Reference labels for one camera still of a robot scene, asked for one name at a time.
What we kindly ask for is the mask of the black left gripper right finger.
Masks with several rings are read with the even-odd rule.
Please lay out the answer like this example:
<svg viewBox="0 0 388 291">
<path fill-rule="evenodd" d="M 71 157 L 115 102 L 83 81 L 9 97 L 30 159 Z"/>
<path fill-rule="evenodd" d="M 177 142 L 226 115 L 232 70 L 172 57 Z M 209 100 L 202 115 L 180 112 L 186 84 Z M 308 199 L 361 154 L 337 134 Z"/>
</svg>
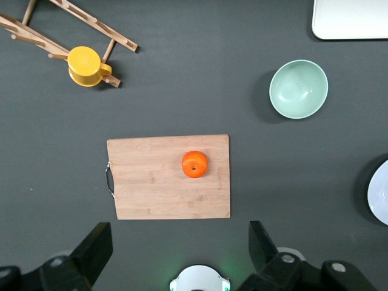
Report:
<svg viewBox="0 0 388 291">
<path fill-rule="evenodd" d="M 302 261 L 289 252 L 279 252 L 260 221 L 249 225 L 249 255 L 255 273 L 238 290 L 293 290 L 302 275 Z"/>
</svg>

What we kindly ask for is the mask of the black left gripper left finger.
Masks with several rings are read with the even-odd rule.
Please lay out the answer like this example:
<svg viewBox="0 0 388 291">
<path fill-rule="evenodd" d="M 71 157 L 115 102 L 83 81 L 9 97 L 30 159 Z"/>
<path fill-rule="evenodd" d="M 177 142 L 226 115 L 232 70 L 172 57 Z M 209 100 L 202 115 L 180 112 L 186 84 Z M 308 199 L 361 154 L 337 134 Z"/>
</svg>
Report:
<svg viewBox="0 0 388 291">
<path fill-rule="evenodd" d="M 69 255 L 49 259 L 39 268 L 43 290 L 92 290 L 113 253 L 108 222 L 98 223 Z"/>
</svg>

